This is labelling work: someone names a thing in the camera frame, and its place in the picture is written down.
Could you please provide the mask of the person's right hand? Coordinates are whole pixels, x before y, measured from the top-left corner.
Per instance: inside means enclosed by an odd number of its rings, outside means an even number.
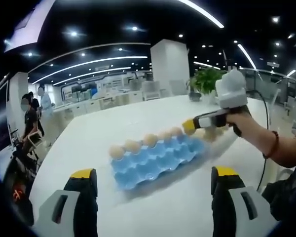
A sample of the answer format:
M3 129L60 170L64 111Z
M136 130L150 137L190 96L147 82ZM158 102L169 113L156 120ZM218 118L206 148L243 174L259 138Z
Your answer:
M229 113L226 116L229 124L235 124L241 131L241 137L255 146L265 156L269 156L276 144L276 135L259 125L248 112Z

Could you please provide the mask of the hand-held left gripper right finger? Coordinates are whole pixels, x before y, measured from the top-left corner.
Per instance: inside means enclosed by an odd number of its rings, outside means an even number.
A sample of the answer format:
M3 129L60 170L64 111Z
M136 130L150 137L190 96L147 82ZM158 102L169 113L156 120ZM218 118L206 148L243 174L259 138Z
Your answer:
M267 237L278 224L267 200L230 167L212 167L211 195L214 237Z

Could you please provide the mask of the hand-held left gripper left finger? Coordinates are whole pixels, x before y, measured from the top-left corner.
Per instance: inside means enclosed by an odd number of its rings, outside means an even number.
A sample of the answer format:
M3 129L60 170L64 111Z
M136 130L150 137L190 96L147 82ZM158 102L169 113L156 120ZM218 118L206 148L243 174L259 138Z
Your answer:
M39 237L97 237L97 172L73 173L39 208L33 231Z

